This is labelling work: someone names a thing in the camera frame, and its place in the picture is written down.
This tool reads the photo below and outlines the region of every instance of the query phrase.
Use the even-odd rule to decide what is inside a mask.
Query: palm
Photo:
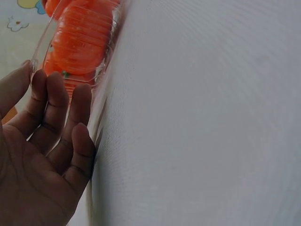
[[[87,87],[74,91],[63,130],[68,97],[60,76],[46,79],[40,72],[34,77],[32,99],[25,111],[0,128],[0,222],[67,224],[94,160],[94,145],[86,127],[79,124],[87,124],[90,101]],[[0,97],[0,113],[7,111],[2,106]]]

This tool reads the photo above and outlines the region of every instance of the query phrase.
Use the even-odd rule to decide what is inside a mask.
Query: finger
[[[7,124],[17,128],[27,139],[41,124],[47,103],[47,77],[39,70],[32,79],[32,95],[24,110]]]
[[[25,61],[20,68],[0,81],[1,120],[26,93],[30,84],[30,75],[30,61]]]
[[[91,178],[96,151],[86,126],[81,123],[73,129],[72,140],[73,158],[64,178],[80,197]]]
[[[73,156],[72,131],[79,123],[87,125],[90,118],[91,88],[89,85],[76,87],[73,92],[68,120],[62,138],[47,158],[59,174],[69,167]]]
[[[68,93],[59,73],[52,73],[46,84],[48,104],[41,125],[29,140],[43,154],[47,154],[61,136],[69,104]]]

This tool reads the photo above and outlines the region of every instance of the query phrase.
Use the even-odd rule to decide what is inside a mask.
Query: fingernail
[[[22,64],[21,67],[23,67],[24,65],[28,64],[30,62],[30,60],[25,60]]]

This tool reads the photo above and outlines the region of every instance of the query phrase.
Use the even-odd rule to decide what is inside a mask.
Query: clear plastic bottle
[[[123,0],[44,0],[51,16],[32,58],[32,71],[59,72],[70,97],[76,86],[96,89],[111,59]]]

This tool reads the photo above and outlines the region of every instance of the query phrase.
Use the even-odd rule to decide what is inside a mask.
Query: cartoon flower
[[[29,23],[25,23],[19,20],[15,20],[13,16],[8,19],[8,28],[11,29],[12,32],[17,32],[21,28],[25,28],[29,25]]]
[[[41,1],[41,0],[39,0],[39,1],[37,2],[36,8],[38,9],[38,14],[43,15],[43,14],[46,13],[45,10],[44,10],[44,8],[43,8],[43,6],[42,6],[42,1]]]

